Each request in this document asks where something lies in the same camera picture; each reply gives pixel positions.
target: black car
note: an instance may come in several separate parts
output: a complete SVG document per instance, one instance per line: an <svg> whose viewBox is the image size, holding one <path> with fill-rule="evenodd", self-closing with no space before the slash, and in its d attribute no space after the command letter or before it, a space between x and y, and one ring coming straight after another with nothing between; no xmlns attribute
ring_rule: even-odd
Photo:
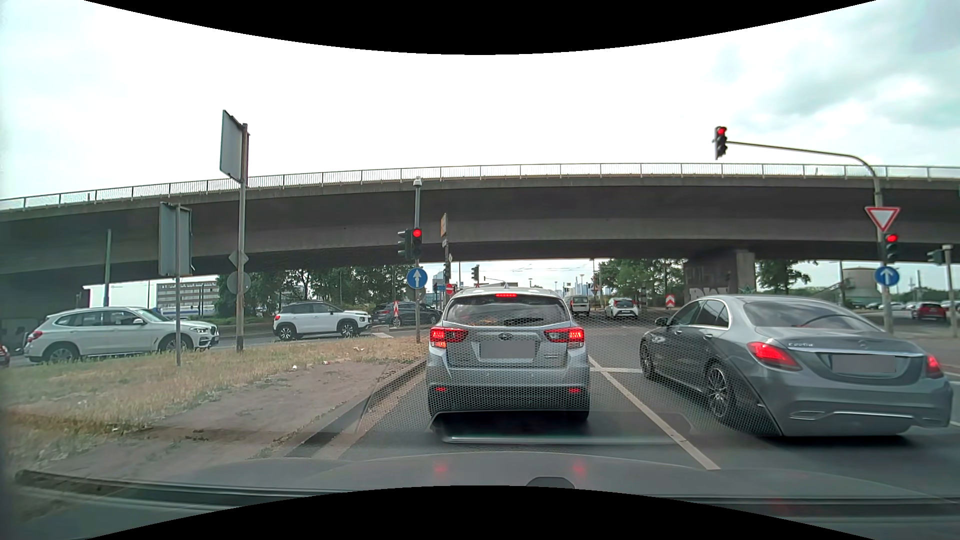
<svg viewBox="0 0 960 540"><path fill-rule="evenodd" d="M895 435L950 424L937 359L856 313L795 296L687 304L640 341L639 368L706 398L709 413L763 435Z"/></svg>

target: fence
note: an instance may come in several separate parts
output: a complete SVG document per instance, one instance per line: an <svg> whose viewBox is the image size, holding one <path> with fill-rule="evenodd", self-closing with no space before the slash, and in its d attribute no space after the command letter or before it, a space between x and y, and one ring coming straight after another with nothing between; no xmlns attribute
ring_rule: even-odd
<svg viewBox="0 0 960 540"><path fill-rule="evenodd" d="M960 167L924 165L875 165L876 174L887 180L960 180ZM563 178L605 176L750 176L791 178L862 178L870 172L862 165L776 164L776 163L533 163L520 165L469 165L454 167L415 167L371 169L254 176L249 189L300 187L305 185L365 184L412 181L417 176L425 182L503 179ZM164 198L176 195L216 193L237 189L231 179L171 182L167 184L133 185L89 189L50 195L34 195L0 199L0 211L56 207L141 198Z"/></svg>

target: rear windshield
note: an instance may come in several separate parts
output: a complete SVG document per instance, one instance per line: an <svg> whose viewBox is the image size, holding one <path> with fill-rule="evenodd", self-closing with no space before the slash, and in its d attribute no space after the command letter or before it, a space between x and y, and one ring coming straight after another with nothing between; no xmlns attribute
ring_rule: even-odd
<svg viewBox="0 0 960 540"><path fill-rule="evenodd" d="M566 322L569 318L559 298L489 294L454 300L444 320L472 327L539 327Z"/></svg>
<svg viewBox="0 0 960 540"><path fill-rule="evenodd" d="M808 302L750 302L743 310L754 326L878 331L859 317L830 305Z"/></svg>

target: tail light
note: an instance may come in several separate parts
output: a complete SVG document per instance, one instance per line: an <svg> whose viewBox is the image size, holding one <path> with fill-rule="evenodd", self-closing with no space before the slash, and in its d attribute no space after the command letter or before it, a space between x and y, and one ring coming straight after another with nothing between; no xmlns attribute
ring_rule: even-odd
<svg viewBox="0 0 960 540"><path fill-rule="evenodd" d="M430 329L430 346L446 349L447 343L460 343L467 339L467 331L459 328L433 327Z"/></svg>
<svg viewBox="0 0 960 540"><path fill-rule="evenodd" d="M545 330L543 335L554 343L566 343L567 349L579 349L586 340L584 329L580 327Z"/></svg>
<svg viewBox="0 0 960 540"><path fill-rule="evenodd" d="M774 347L769 343L754 341L747 344L747 348L756 357L760 363L770 367L785 369L789 371L800 371L803 368L793 359L789 353L780 347Z"/></svg>
<svg viewBox="0 0 960 540"><path fill-rule="evenodd" d="M931 379L939 379L944 375L944 372L940 370L940 362L934 355L926 356L926 375Z"/></svg>

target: blue arrow sign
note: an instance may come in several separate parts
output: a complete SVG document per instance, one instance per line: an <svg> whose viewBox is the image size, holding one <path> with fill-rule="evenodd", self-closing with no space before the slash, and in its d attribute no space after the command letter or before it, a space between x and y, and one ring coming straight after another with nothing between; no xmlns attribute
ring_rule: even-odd
<svg viewBox="0 0 960 540"><path fill-rule="evenodd" d="M426 270L422 268L411 268L410 271L407 272L407 284L410 285L410 288L426 288L426 283Z"/></svg>
<svg viewBox="0 0 960 540"><path fill-rule="evenodd" d="M881 285L892 287L900 282L900 272L890 266L880 266L874 272L874 279Z"/></svg>

